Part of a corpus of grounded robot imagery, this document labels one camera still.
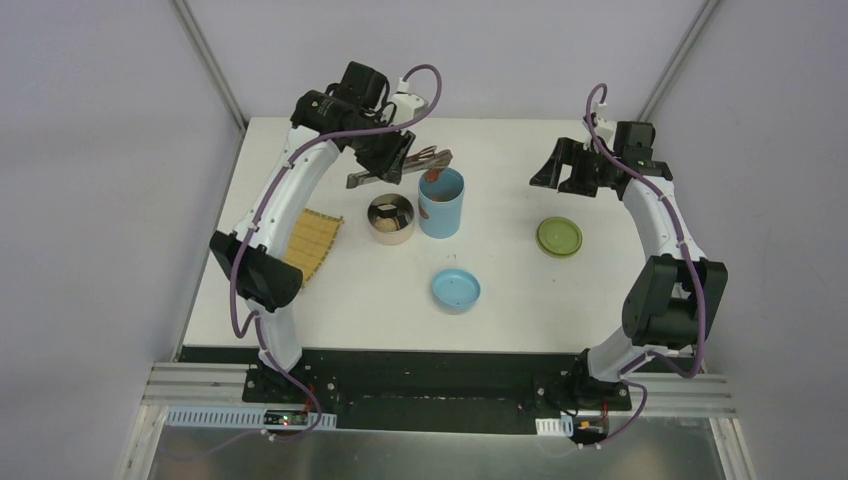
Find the brown toy sausage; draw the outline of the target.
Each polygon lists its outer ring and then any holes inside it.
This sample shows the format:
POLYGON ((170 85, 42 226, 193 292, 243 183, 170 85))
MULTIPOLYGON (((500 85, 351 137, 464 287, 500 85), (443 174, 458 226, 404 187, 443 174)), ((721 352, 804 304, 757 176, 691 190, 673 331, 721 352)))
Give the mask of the brown toy sausage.
POLYGON ((426 182, 426 183, 434 183, 434 182, 436 182, 436 181, 439 179, 439 177, 440 177, 440 175, 442 174, 442 172, 443 172, 443 169, 437 169, 437 168, 430 169, 430 170, 429 170, 429 171, 428 171, 428 172, 424 175, 424 180, 425 180, 425 182, 426 182))

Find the beige round rice ball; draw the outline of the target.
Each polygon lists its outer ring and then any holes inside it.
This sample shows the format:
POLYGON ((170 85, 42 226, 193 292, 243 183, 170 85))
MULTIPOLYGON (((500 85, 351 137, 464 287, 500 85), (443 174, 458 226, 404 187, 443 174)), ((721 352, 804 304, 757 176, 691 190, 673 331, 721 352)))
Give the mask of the beige round rice ball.
POLYGON ((398 230, 398 224, 394 219, 378 218, 374 223, 374 228, 381 233, 392 233, 398 230))

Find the sushi roll white black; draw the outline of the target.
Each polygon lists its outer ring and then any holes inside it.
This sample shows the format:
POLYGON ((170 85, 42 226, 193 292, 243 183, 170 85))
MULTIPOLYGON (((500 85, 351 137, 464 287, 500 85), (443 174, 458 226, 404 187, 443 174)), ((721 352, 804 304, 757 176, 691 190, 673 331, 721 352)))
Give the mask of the sushi roll white black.
POLYGON ((375 212, 378 218, 394 219, 399 210, 394 204, 381 204, 375 206, 375 212))

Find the metal tongs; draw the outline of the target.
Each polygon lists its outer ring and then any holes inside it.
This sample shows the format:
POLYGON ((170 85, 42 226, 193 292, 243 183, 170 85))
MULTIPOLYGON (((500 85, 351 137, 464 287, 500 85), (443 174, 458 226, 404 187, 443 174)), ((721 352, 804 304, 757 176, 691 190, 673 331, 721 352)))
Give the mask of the metal tongs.
POLYGON ((397 171, 389 172, 383 176, 378 176, 367 170, 351 173, 346 178, 345 188, 352 190, 377 182, 398 185, 407 174, 430 170, 444 170, 450 166, 452 160, 453 152, 451 150, 436 150, 436 146, 432 145, 407 156, 398 164, 399 169, 397 171))

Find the blue round lid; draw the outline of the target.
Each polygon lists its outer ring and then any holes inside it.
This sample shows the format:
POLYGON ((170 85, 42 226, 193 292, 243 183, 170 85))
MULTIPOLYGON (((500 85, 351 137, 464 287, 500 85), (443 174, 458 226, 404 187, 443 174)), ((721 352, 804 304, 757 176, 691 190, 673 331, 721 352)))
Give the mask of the blue round lid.
POLYGON ((431 295, 435 303, 451 313, 459 314, 470 310, 479 300, 481 293, 477 278, 458 268, 442 270, 431 281, 431 295))

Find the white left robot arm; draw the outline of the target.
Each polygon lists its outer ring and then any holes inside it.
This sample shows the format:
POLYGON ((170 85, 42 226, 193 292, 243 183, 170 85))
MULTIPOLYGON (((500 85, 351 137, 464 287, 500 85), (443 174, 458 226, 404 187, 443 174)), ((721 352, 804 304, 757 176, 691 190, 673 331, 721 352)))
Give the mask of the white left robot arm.
POLYGON ((242 338, 257 328, 260 361, 274 369, 266 389, 279 403, 293 404, 305 390, 305 378, 292 369, 302 356, 293 304, 304 275, 283 259, 298 219, 345 149, 366 177, 399 183, 415 139, 409 128, 428 112, 407 76, 392 88, 382 73, 350 62, 340 81, 298 99, 259 197, 230 232, 213 234, 210 249, 229 281, 234 333, 242 338))

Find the green round lid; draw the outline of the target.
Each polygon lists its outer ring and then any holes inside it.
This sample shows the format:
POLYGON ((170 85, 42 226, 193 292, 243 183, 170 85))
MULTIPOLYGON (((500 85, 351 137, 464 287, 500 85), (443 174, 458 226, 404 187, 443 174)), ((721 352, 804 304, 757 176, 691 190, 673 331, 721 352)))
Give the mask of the green round lid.
POLYGON ((543 253, 558 259, 575 255, 583 243, 580 228, 573 221, 560 216, 544 219, 536 228, 535 239, 543 253))

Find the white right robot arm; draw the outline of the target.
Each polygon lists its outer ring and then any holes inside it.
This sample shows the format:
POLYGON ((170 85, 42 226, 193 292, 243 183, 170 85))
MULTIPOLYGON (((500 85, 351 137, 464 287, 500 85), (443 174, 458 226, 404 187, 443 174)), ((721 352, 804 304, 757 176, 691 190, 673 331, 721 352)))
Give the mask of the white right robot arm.
POLYGON ((585 351, 585 372, 567 384, 569 400, 583 410, 605 400, 606 382, 654 359, 684 378, 695 376, 728 281, 726 266, 709 260, 692 238, 670 167, 653 158, 655 137, 652 124, 633 121, 616 126, 610 145, 599 135, 584 142, 560 137, 529 181, 586 197, 613 190, 634 221, 645 256, 623 302, 620 327, 585 351))

